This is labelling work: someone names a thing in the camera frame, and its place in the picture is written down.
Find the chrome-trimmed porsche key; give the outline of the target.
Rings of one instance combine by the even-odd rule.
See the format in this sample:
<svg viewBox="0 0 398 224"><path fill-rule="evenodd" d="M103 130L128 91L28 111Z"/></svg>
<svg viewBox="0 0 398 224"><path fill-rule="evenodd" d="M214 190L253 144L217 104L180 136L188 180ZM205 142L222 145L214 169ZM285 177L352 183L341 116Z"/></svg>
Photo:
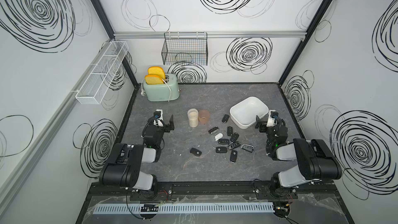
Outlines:
<svg viewBox="0 0 398 224"><path fill-rule="evenodd" d="M235 143L232 143L232 144L230 144L230 145L228 146L228 150L233 150L233 149L238 148L238 147L240 147L240 146L241 146L241 143L240 143L240 142L235 142Z"/></svg>

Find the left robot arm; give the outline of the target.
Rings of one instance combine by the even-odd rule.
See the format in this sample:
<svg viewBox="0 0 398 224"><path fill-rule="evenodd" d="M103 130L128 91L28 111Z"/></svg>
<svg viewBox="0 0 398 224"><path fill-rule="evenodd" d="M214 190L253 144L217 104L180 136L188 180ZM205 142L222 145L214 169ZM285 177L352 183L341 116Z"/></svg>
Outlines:
<svg viewBox="0 0 398 224"><path fill-rule="evenodd" d="M173 130L175 130L174 116L170 117L169 123L165 123L160 118L160 112L154 112L142 131L142 144L114 145L99 174L99 184L155 191L158 183L156 176L142 172L141 166L143 163L159 161L165 146L163 136Z"/></svg>

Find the white storage box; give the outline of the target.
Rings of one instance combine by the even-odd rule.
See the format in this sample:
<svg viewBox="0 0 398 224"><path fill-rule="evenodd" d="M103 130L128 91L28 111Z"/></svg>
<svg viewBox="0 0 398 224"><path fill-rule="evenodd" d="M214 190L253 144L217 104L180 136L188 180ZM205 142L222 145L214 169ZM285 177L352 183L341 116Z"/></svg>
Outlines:
<svg viewBox="0 0 398 224"><path fill-rule="evenodd" d="M240 129L247 129L269 112L268 106L259 98L250 96L230 108L230 117Z"/></svg>

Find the lone black vw key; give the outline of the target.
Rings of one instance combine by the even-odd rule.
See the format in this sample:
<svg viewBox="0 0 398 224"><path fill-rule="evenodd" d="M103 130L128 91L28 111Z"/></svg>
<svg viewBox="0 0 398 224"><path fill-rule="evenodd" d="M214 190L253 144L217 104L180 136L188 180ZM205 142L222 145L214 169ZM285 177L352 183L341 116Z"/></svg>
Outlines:
<svg viewBox="0 0 398 224"><path fill-rule="evenodd" d="M196 148L191 148L190 153L196 157L200 157L202 155L202 152Z"/></svg>

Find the silver bmw key fob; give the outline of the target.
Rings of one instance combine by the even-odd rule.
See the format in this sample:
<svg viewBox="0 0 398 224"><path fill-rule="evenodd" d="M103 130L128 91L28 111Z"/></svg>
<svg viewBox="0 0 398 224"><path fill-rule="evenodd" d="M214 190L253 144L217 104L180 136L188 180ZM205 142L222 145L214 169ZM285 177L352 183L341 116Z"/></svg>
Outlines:
<svg viewBox="0 0 398 224"><path fill-rule="evenodd" d="M240 148L241 148L242 150L247 151L247 152L250 152L250 153L253 153L253 152L254 152L254 146L253 146L253 145L242 144L242 145L240 146Z"/></svg>

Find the black vw key vertical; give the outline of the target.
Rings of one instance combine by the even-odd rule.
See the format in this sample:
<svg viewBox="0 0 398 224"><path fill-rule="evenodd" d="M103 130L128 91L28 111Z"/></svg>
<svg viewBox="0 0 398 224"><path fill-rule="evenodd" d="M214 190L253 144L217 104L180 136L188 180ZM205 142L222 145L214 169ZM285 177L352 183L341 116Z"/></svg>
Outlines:
<svg viewBox="0 0 398 224"><path fill-rule="evenodd" d="M231 154L230 154L230 161L231 161L232 163L235 163L235 162L237 161L237 154L238 154L237 150L232 150L232 151L231 151Z"/></svg>

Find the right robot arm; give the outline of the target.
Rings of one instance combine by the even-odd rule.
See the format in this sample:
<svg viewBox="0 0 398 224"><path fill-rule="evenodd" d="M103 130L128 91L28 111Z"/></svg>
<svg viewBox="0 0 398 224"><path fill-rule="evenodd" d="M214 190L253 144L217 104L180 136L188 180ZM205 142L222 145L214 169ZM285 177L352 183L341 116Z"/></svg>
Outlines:
<svg viewBox="0 0 398 224"><path fill-rule="evenodd" d="M343 170L324 140L302 138L288 141L288 128L278 113L271 111L268 120L256 116L256 129L267 136L266 152L274 161L296 161L297 165L273 175L270 190L281 191L314 181L342 177Z"/></svg>

